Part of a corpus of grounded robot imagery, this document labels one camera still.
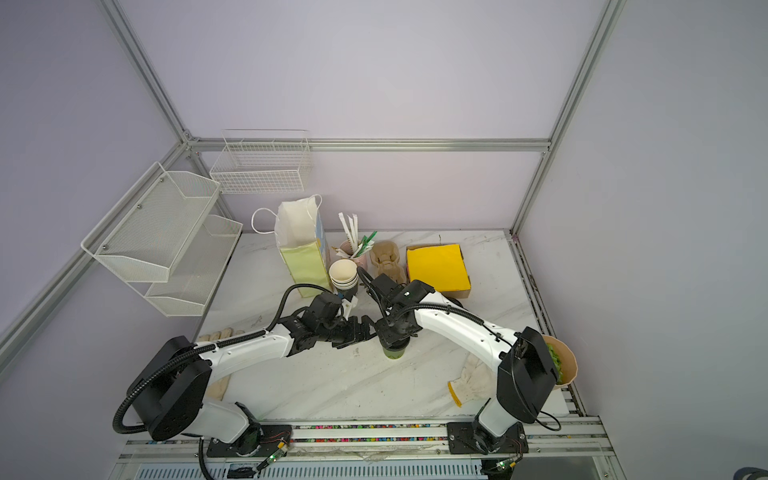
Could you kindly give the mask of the green paper cup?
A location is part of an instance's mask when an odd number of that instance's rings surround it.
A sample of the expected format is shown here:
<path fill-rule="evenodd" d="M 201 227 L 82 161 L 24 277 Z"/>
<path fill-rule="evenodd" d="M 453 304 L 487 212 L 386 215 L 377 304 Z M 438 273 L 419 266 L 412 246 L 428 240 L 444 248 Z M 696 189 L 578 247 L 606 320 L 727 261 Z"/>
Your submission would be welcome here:
<path fill-rule="evenodd" d="M 404 355 L 406 348 L 407 348 L 406 345 L 399 345 L 399 346 L 393 346 L 392 348 L 383 347 L 382 350 L 384 355 L 388 359 L 397 360 Z"/>

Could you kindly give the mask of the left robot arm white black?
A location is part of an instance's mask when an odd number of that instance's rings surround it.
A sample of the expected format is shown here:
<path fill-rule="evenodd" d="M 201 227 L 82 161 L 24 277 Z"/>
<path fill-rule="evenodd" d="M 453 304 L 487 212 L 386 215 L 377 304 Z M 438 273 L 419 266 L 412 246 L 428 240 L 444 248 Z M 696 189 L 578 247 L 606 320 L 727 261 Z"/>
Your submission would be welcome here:
<path fill-rule="evenodd" d="M 341 298 L 322 293 L 309 306 L 279 315 L 264 330 L 201 343 L 174 337 L 129 386 L 113 430 L 146 432 L 155 441 L 183 434 L 236 442 L 257 421 L 234 404 L 207 400 L 210 384 L 256 364 L 297 355 L 318 342 L 343 349 L 375 336 L 370 316 L 346 317 Z"/>

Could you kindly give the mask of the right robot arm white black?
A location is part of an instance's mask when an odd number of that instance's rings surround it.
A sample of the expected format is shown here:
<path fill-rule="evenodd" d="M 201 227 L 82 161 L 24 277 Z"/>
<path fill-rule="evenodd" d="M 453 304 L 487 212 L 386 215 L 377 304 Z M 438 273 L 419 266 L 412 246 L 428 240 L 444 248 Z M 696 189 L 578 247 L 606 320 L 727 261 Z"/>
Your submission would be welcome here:
<path fill-rule="evenodd" d="M 496 390 L 473 419 L 473 450 L 496 453 L 510 428 L 539 421 L 559 379 L 539 331 L 531 327 L 515 331 L 486 322 L 419 280 L 404 285 L 384 274 L 374 278 L 363 268 L 357 272 L 382 314 L 374 328 L 385 352 L 403 351 L 426 329 L 462 347 L 491 370 Z"/>

